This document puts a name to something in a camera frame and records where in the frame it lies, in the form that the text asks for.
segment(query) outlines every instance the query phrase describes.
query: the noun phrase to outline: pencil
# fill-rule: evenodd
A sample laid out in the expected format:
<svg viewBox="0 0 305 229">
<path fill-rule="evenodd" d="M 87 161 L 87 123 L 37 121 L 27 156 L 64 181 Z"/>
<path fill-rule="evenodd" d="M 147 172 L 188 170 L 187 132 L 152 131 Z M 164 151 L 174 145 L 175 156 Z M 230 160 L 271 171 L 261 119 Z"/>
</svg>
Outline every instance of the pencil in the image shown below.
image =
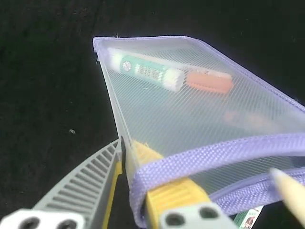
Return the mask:
<svg viewBox="0 0 305 229">
<path fill-rule="evenodd" d="M 283 202 L 302 226 L 305 227 L 305 187 L 276 168 L 271 168 L 270 174 L 283 198 Z"/>
</svg>

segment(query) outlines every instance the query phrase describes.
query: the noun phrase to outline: black background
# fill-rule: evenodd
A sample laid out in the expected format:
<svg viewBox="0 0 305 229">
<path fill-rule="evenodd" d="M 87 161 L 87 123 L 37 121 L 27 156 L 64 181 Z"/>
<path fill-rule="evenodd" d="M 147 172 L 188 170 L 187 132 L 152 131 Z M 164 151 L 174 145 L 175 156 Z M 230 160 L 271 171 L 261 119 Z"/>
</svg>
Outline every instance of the black background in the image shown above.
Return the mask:
<svg viewBox="0 0 305 229">
<path fill-rule="evenodd" d="M 198 38 L 305 103 L 304 23 L 303 0 L 0 0 L 0 216 L 116 139 L 94 36 Z M 109 227 L 135 228 L 123 177 L 115 195 Z M 255 226 L 287 227 L 282 203 Z"/>
</svg>

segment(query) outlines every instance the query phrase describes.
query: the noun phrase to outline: purple strap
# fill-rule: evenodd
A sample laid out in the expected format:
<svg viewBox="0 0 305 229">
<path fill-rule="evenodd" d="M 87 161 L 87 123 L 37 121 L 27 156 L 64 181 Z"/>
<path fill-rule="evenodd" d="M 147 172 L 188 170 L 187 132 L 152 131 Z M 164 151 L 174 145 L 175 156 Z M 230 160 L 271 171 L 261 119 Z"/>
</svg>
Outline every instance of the purple strap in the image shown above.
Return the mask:
<svg viewBox="0 0 305 229">
<path fill-rule="evenodd" d="M 130 205 L 136 224 L 145 228 L 141 207 L 147 191 L 201 171 L 266 156 L 304 156 L 305 133 L 241 138 L 204 146 L 144 165 L 130 188 Z"/>
</svg>

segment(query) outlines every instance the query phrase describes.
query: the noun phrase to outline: transparent pencil case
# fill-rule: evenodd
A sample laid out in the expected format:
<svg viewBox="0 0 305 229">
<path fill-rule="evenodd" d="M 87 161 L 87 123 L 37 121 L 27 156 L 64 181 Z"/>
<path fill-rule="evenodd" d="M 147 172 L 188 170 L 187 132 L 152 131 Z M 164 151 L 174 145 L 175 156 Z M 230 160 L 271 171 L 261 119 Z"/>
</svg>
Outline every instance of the transparent pencil case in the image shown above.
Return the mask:
<svg viewBox="0 0 305 229">
<path fill-rule="evenodd" d="M 226 214 L 280 200 L 271 167 L 304 183 L 298 102 L 197 39 L 96 37 L 93 45 L 125 143 L 139 227 L 147 193 L 184 177 Z"/>
</svg>

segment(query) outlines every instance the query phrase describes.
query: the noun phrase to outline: screw hole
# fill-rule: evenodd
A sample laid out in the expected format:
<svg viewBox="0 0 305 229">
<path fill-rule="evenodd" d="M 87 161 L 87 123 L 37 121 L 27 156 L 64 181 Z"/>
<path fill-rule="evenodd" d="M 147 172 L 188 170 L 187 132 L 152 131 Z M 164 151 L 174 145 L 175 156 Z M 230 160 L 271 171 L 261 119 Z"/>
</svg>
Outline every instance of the screw hole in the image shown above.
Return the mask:
<svg viewBox="0 0 305 229">
<path fill-rule="evenodd" d="M 185 223 L 184 217 L 176 213 L 169 214 L 165 221 L 168 226 L 181 226 Z"/>
<path fill-rule="evenodd" d="M 76 222 L 73 220 L 65 220 L 58 225 L 57 229 L 76 229 Z"/>
<path fill-rule="evenodd" d="M 217 211 L 213 208 L 201 208 L 199 214 L 203 219 L 214 219 L 218 217 Z"/>
<path fill-rule="evenodd" d="M 28 218 L 26 220 L 24 220 L 21 225 L 20 225 L 20 229 L 35 229 L 38 227 L 39 225 L 39 218 L 37 217 L 31 217 L 31 218 Z"/>
</svg>

